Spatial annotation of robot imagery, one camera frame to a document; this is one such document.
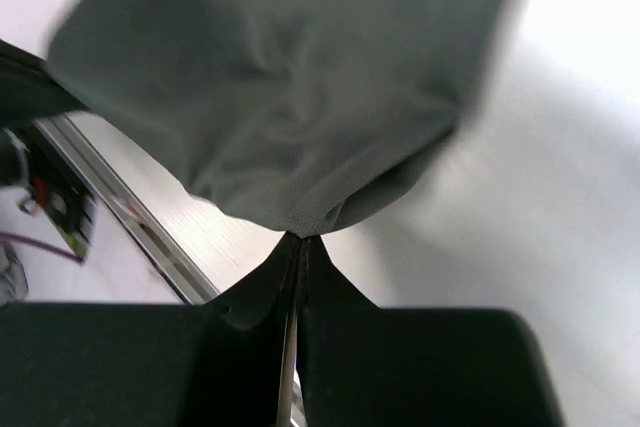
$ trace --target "white surface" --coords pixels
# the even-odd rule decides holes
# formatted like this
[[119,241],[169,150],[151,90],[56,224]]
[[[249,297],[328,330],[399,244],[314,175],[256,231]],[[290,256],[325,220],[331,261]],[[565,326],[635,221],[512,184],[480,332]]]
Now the white surface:
[[[438,165],[326,243],[380,303],[515,310],[541,341],[569,425],[640,425],[638,1],[525,4],[510,12],[481,108]],[[277,235],[175,184],[163,198],[155,167],[91,122],[87,135],[157,215],[169,209],[167,228],[214,282],[266,256]]]
[[[0,230],[67,248],[44,213],[30,217],[18,210],[16,203],[24,195],[21,189],[0,191]],[[83,265],[23,244],[14,246],[27,275],[29,301],[179,302],[133,240],[101,205]]]

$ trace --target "white floor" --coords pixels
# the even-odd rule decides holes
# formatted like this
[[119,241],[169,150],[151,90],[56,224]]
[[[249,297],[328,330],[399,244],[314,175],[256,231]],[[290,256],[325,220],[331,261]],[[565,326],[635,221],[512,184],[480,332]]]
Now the white floor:
[[[0,231],[64,248],[44,213],[30,217],[18,210],[16,202],[23,196],[21,189],[0,191]],[[98,206],[92,245],[83,265],[22,244],[15,248],[26,271],[29,301],[179,302],[103,205]]]

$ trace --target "purple wire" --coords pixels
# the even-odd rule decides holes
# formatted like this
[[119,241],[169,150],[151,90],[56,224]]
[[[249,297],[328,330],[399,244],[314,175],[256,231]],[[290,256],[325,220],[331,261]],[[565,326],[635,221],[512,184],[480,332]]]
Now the purple wire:
[[67,260],[72,260],[77,264],[82,264],[83,258],[77,256],[72,252],[67,252],[66,250],[60,249],[50,244],[46,244],[44,242],[40,242],[39,240],[32,239],[30,237],[24,237],[19,234],[11,234],[9,232],[0,232],[0,242],[18,242],[19,244],[30,245],[31,247],[35,247],[40,250],[44,250],[49,252],[50,254],[57,255],[59,257],[64,257]]

